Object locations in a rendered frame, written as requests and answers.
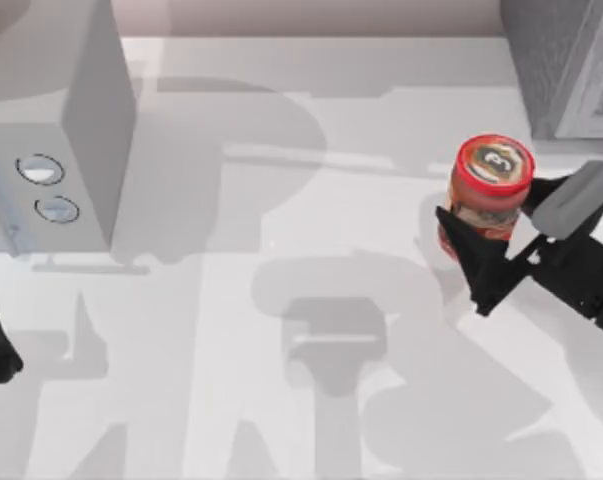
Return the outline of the red-lidded jar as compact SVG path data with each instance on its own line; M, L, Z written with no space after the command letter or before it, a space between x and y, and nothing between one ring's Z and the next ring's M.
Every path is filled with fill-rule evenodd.
M519 141L494 133L471 137L457 152L444 209L480 236L508 241L534 172L534 157Z

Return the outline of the pale microwave oven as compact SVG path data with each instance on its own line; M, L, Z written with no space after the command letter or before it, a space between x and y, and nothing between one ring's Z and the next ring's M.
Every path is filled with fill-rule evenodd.
M109 249L136 122L112 0L0 0L0 253ZM64 179L28 182L15 160L56 159ZM79 218L51 223L36 200L63 196Z

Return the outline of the small microwave knob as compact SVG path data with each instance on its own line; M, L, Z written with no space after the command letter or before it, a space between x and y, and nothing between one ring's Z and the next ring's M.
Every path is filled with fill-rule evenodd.
M63 196L36 200L34 208L41 218L51 223L68 224L80 216L77 204Z

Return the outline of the large microwave knob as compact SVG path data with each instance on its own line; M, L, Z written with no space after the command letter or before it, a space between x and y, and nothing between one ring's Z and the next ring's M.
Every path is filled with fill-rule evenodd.
M32 154L17 158L15 167L22 178L39 186L51 186L65 177L64 167L53 157L45 154Z

